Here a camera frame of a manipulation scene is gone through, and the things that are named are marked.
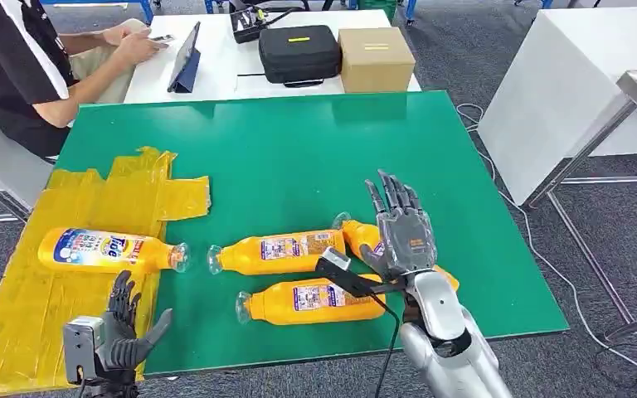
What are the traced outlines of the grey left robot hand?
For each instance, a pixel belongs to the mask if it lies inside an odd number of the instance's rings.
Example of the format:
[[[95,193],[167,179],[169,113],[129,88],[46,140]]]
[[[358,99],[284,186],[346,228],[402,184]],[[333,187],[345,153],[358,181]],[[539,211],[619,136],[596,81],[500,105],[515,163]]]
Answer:
[[[95,350],[105,379],[123,390],[135,388],[137,366],[146,360],[173,319],[173,311],[165,309],[154,326],[144,336],[138,337],[135,317],[142,294],[132,295],[134,286],[129,270],[121,271],[116,277],[107,308],[102,314],[104,341]]]

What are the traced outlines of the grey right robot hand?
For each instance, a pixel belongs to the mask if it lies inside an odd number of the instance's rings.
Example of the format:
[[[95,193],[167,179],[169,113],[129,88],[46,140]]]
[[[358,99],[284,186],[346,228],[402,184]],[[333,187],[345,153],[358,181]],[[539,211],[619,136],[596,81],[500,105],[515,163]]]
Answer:
[[[416,191],[394,174],[377,171],[382,189],[371,180],[365,181],[372,199],[381,250],[360,246],[363,262],[384,280],[432,269],[437,250],[428,213]]]

